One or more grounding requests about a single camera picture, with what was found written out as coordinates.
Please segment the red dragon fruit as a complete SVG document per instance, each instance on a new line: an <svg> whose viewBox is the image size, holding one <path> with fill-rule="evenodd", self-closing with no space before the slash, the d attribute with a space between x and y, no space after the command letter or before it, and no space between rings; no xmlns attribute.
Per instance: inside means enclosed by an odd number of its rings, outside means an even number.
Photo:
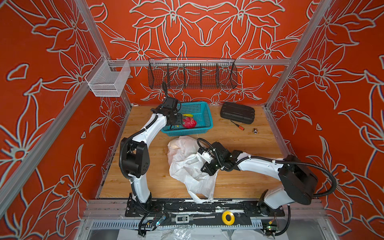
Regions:
<svg viewBox="0 0 384 240"><path fill-rule="evenodd" d="M197 126L196 120L194 120L193 117L183 117L183 124L182 126L185 129L193 129Z"/></svg>

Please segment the white plastic bag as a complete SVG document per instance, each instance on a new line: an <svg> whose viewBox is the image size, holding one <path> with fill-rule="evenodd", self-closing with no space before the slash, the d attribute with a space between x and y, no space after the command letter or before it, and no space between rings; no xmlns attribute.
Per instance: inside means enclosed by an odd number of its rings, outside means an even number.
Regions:
<svg viewBox="0 0 384 240"><path fill-rule="evenodd" d="M197 140L181 136L168 143L168 163L172 178L185 184L195 203L202 204L214 200L218 173L210 176L201 171L207 162L198 154Z"/></svg>

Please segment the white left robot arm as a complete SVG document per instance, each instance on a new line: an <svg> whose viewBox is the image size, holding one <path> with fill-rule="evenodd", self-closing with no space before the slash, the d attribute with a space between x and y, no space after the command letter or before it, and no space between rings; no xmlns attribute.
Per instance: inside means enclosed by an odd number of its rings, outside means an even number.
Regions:
<svg viewBox="0 0 384 240"><path fill-rule="evenodd" d="M181 104L174 107L160 105L151 109L152 115L146 124L120 144L119 167L122 175L130 181L133 200L141 206L151 204L146 173L150 166L149 147L157 134L166 126L180 125Z"/></svg>

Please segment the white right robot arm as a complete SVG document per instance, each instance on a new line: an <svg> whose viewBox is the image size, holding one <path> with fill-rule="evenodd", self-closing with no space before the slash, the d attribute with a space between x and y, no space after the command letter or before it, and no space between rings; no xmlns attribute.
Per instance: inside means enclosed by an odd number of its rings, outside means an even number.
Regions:
<svg viewBox="0 0 384 240"><path fill-rule="evenodd" d="M311 204L318 178L306 163L299 161L295 156L270 159L238 150L230 152L219 142L210 144L202 138L199 138L197 143L198 155L206 161L201 171L209 176L219 170L236 170L262 174L281 182L275 189L265 190L260 197L257 206L263 215L269 215L279 207L291 203Z"/></svg>

